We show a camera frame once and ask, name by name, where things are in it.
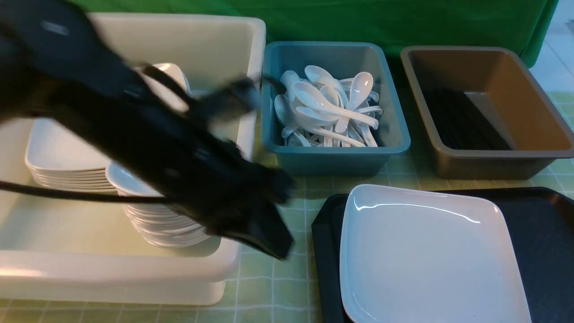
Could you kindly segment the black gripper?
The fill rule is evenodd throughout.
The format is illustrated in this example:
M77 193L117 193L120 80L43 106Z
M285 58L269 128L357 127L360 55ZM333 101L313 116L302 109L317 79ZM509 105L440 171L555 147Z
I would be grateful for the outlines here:
M227 141L200 147L178 162L179 176L164 175L161 192L205 225L209 234L242 243L278 260L295 243L277 205L292 195L293 178L277 167L244 159Z

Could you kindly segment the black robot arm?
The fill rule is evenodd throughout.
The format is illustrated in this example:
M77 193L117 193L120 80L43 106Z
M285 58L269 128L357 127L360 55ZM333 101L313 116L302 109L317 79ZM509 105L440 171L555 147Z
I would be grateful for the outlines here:
M240 76L193 98L150 64L135 71L104 43L87 14L66 0L1 2L1 122L51 118L159 193L107 196L2 181L1 190L58 200L160 204L213 236L275 259L294 239L277 205L294 179L243 157L231 140L209 131L259 110L260 83Z

